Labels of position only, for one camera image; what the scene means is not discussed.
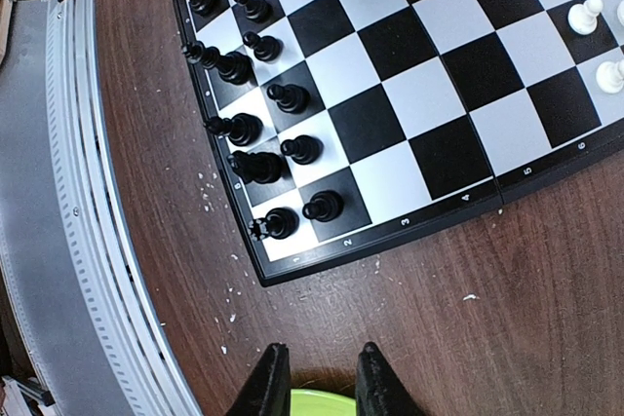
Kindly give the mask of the black rook piece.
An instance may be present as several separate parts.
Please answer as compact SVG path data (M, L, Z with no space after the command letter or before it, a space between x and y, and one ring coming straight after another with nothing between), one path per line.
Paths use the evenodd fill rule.
M291 208L273 208L248 223L248 234L254 241L284 240L296 232L298 224L299 216Z

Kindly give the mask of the black pawn piece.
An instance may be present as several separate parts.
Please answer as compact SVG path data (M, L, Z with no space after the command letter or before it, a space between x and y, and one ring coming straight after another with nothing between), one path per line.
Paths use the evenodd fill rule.
M343 208L343 198L337 192L327 190L314 194L303 206L302 213L306 219L329 222L338 218Z

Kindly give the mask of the black knight piece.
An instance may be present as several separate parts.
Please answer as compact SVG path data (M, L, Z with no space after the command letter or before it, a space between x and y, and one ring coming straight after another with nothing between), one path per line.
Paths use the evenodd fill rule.
M283 162L275 153L235 151L227 156L227 162L245 183L268 184L282 176Z

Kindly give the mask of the black bishop piece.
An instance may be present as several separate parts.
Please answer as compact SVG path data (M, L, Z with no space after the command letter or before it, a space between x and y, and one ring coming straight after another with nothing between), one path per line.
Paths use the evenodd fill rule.
M227 137L235 146L245 146L260 137L263 124L256 116L238 113L232 118L211 117L205 127L211 134Z

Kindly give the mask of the black king piece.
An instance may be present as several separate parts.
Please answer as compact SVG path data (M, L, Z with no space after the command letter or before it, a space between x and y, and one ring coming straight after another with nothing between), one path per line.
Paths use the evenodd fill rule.
M216 69L224 82L244 85L251 80L251 61L239 52L223 55L217 47L206 47L199 41L185 43L181 46L181 52L190 64L200 64L208 70Z

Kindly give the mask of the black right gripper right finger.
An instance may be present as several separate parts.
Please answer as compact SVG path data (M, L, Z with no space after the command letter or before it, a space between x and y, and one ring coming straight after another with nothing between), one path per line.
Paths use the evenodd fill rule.
M424 414L374 342L358 355L355 400L357 415Z

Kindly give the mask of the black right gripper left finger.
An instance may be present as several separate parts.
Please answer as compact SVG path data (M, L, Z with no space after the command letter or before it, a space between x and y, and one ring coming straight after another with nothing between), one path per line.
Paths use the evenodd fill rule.
M271 343L226 415L289 416L291 389L289 348L286 344Z

